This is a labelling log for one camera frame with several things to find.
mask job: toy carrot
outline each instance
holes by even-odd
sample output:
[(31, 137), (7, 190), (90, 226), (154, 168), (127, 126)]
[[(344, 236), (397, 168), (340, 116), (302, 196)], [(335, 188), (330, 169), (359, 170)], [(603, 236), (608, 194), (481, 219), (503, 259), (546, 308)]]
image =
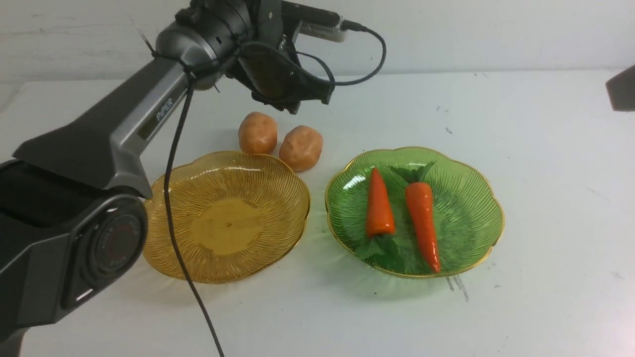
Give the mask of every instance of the toy carrot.
[(366, 235), (369, 238), (380, 234), (394, 234), (395, 220), (392, 215), (388, 190), (377, 168), (370, 173), (368, 189), (368, 213), (366, 214)]
[(392, 171), (409, 183), (406, 187), (406, 205), (415, 227), (419, 250), (432, 271), (438, 273), (441, 271), (441, 262), (432, 217), (432, 188), (423, 182), (434, 163), (432, 161), (418, 170), (392, 168)]

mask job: white table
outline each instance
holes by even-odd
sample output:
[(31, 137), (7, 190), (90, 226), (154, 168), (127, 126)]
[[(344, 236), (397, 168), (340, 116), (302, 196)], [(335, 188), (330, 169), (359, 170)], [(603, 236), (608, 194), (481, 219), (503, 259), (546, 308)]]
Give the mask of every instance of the white table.
[[(194, 97), (176, 165), (237, 149), (250, 111), (324, 136), (302, 175), (313, 205), (282, 261), (200, 285), (227, 356), (635, 356), (635, 114), (612, 112), (612, 71), (379, 76), (291, 116), (224, 79)], [(0, 116), (0, 153), (74, 119), (117, 81), (27, 83)], [(173, 118), (142, 159), (164, 170)], [(370, 149), (422, 145), (491, 182), (507, 226), (491, 257), (447, 280), (401, 280), (345, 252), (326, 224), (328, 179)], [(27, 333), (23, 357), (216, 356), (185, 283), (141, 259), (60, 323)]]

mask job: black object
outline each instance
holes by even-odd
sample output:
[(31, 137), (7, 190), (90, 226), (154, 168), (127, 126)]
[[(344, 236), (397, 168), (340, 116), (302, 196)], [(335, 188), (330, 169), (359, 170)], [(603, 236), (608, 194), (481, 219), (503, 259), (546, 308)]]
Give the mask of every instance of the black object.
[[(285, 15), (283, 3), (192, 0), (158, 35), (153, 61), (0, 164), (0, 357), (17, 356), (28, 328), (59, 321), (138, 259), (147, 232), (138, 197), (152, 195), (139, 156), (186, 94), (227, 75), (279, 110), (328, 104), (338, 83), (328, 68), (329, 81), (303, 70), (293, 43), (303, 18), (319, 27), (303, 33), (320, 38), (341, 39), (345, 22), (333, 27), (333, 13), (292, 4)], [(376, 36), (384, 53), (373, 73), (348, 84), (372, 77), (385, 60), (384, 40), (356, 25), (350, 29)]]
[(635, 65), (606, 82), (614, 111), (635, 111)]

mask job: carrot leaves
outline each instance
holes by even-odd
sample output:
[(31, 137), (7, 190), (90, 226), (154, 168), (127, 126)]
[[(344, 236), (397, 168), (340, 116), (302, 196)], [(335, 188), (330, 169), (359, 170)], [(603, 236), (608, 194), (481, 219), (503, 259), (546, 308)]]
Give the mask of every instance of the carrot leaves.
[(424, 166), (420, 166), (416, 170), (409, 170), (407, 168), (392, 167), (391, 170), (395, 174), (399, 175), (407, 183), (412, 184), (414, 182), (423, 182), (425, 176), (430, 172), (430, 169), (434, 166), (436, 161), (430, 161)]
[(369, 239), (368, 241), (365, 241), (364, 243), (362, 243), (362, 245), (357, 247), (357, 249), (355, 249), (355, 255), (357, 255), (357, 257), (361, 260), (369, 259), (370, 257), (373, 257), (375, 255), (384, 254), (384, 250), (379, 247), (376, 239)]

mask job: amber glass plate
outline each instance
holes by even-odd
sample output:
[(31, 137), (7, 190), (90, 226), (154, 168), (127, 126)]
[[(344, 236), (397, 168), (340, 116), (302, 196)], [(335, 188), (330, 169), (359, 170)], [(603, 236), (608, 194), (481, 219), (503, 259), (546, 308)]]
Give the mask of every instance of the amber glass plate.
[[(152, 192), (144, 257), (159, 272), (184, 279), (168, 233), (163, 177)], [(304, 182), (270, 155), (214, 152), (174, 169), (172, 216), (192, 280), (235, 281), (277, 262), (302, 236), (310, 200)]]
[[(396, 173), (418, 170), (432, 162), (424, 181), (434, 196), (439, 273), (421, 258), (406, 205), (408, 183)], [(384, 178), (396, 233), (369, 240), (366, 205), (373, 167)], [(490, 254), (505, 227), (503, 209), (487, 180), (472, 167), (425, 147), (375, 150), (354, 158), (328, 184), (326, 210), (331, 231), (344, 248), (374, 268), (407, 278), (448, 276), (477, 266)]]

